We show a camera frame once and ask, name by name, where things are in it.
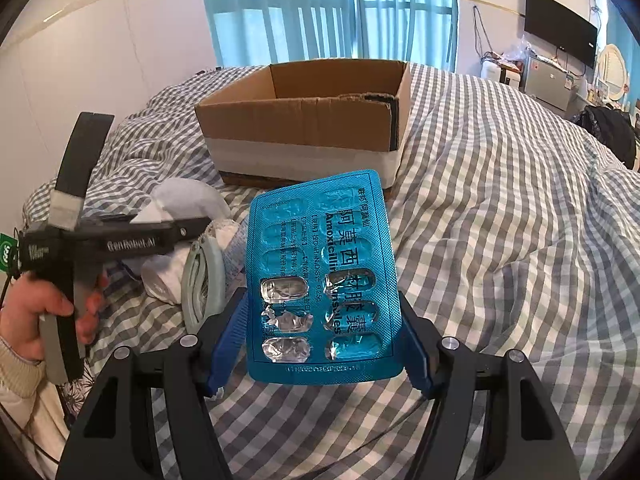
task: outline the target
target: cardboard box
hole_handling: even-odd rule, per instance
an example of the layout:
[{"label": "cardboard box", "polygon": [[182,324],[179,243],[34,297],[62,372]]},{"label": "cardboard box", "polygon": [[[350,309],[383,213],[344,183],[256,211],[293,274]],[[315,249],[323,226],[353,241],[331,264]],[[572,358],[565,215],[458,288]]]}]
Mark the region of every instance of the cardboard box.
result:
[{"label": "cardboard box", "polygon": [[204,98],[202,133],[225,182],[277,187],[354,170],[396,179],[411,107],[409,64],[274,64]]}]

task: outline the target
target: human hand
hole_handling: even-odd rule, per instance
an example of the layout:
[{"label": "human hand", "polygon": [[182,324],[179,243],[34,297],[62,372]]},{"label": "human hand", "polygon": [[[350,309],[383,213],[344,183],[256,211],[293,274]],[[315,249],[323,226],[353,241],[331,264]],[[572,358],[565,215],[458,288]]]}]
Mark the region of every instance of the human hand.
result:
[{"label": "human hand", "polygon": [[[91,344],[94,341],[98,314],[105,307],[102,289],[108,283],[107,276],[102,274],[96,290],[86,300],[86,313],[76,319],[76,333],[81,343]],[[55,285],[27,272],[11,287],[0,310],[0,336],[20,357],[42,361],[44,344],[38,330],[40,314],[71,316],[73,312],[73,304]]]}]

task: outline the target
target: patterned fabric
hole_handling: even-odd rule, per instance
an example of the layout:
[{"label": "patterned fabric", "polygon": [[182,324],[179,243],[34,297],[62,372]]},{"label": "patterned fabric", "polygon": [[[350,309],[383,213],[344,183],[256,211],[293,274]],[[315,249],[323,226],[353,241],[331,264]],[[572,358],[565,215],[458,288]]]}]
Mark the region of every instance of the patterned fabric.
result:
[{"label": "patterned fabric", "polygon": [[[86,214],[137,212],[169,176],[220,189],[235,219],[255,189],[223,186],[193,105],[251,69],[169,87],[108,138]],[[551,396],[583,479],[596,478],[640,416],[640,176],[578,126],[491,81],[413,66],[414,106],[388,217],[399,288],[419,315],[471,348],[521,348]],[[46,216],[50,184],[25,206]],[[88,361],[116,346],[164,348],[184,333],[179,307],[148,298],[117,266]],[[178,478],[164,399],[154,392],[162,468]],[[257,383],[241,359],[209,413],[238,479],[401,478],[431,403],[406,375],[374,383]],[[474,411],[460,475],[480,443]]]}]

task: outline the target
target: black tv screen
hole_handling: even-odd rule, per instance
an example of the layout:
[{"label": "black tv screen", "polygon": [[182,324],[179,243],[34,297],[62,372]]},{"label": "black tv screen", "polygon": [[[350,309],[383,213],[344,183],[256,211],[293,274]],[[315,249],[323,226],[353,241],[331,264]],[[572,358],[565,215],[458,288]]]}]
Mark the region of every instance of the black tv screen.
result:
[{"label": "black tv screen", "polygon": [[527,0],[524,30],[594,67],[598,29],[555,0]]}]

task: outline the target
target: pill blister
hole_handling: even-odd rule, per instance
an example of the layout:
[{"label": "pill blister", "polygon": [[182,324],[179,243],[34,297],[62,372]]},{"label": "pill blister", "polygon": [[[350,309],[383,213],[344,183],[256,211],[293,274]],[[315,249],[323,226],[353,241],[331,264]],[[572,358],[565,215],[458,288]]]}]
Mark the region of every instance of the pill blister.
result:
[{"label": "pill blister", "polygon": [[401,372],[396,265],[374,171],[258,195],[246,270],[255,380],[355,383]]}]

